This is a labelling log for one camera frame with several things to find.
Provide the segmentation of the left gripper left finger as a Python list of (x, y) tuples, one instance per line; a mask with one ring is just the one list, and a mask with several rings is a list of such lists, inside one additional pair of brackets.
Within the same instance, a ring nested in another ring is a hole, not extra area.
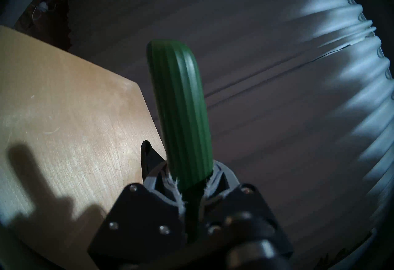
[(88, 247), (92, 260), (155, 260), (186, 245), (181, 205), (166, 168), (143, 141), (143, 184), (124, 187)]

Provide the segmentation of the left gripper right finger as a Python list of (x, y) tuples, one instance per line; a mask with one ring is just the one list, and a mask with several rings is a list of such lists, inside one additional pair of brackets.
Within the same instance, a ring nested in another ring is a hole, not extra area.
[(279, 253), (285, 258), (292, 256), (293, 246), (258, 189), (250, 183), (241, 184), (229, 167), (214, 161), (202, 196), (202, 235), (211, 234), (212, 226), (221, 228), (228, 217), (238, 214), (262, 221), (268, 240)]

